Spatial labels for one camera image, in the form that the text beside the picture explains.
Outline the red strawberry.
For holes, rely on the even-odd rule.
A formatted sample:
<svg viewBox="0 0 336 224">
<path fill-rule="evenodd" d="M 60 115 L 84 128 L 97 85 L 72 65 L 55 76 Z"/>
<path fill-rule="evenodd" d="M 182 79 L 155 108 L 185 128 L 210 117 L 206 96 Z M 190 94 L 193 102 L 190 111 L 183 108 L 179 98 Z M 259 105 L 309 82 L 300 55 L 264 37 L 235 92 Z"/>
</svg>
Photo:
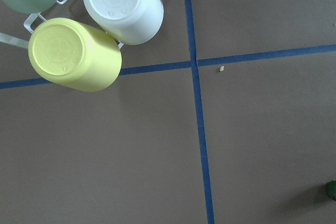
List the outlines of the red strawberry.
<svg viewBox="0 0 336 224">
<path fill-rule="evenodd" d="M 326 190 L 326 191 L 325 191 L 326 195 L 327 195 L 330 199 L 336 201 L 336 180 L 333 179 L 333 180 L 329 181 L 329 182 L 326 184 L 326 187 L 325 187 L 325 188 L 326 188 L 326 189 L 325 189 L 325 190 Z"/>
</svg>

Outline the yellow upturned cup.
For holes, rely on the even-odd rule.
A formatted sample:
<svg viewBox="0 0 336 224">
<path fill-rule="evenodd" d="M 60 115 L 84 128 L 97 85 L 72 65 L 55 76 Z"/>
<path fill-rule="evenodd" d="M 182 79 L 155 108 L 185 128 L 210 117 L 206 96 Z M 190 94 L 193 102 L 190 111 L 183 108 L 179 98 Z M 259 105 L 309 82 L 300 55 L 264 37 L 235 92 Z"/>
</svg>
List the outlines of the yellow upturned cup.
<svg viewBox="0 0 336 224">
<path fill-rule="evenodd" d="M 112 37 L 67 18 L 41 23 L 29 39 L 28 55 L 44 79 L 84 92 L 110 86 L 122 65 L 121 51 Z"/>
</svg>

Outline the white upturned cup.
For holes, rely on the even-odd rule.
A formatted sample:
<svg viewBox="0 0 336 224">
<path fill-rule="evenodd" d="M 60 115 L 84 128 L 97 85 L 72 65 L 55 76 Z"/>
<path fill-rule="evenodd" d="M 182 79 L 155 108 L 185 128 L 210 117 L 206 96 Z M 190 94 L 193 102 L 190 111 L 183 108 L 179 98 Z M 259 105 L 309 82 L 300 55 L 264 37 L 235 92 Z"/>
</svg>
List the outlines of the white upturned cup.
<svg viewBox="0 0 336 224">
<path fill-rule="evenodd" d="M 126 45 L 152 39 L 164 17 L 162 0 L 83 0 L 90 17 Z"/>
</svg>

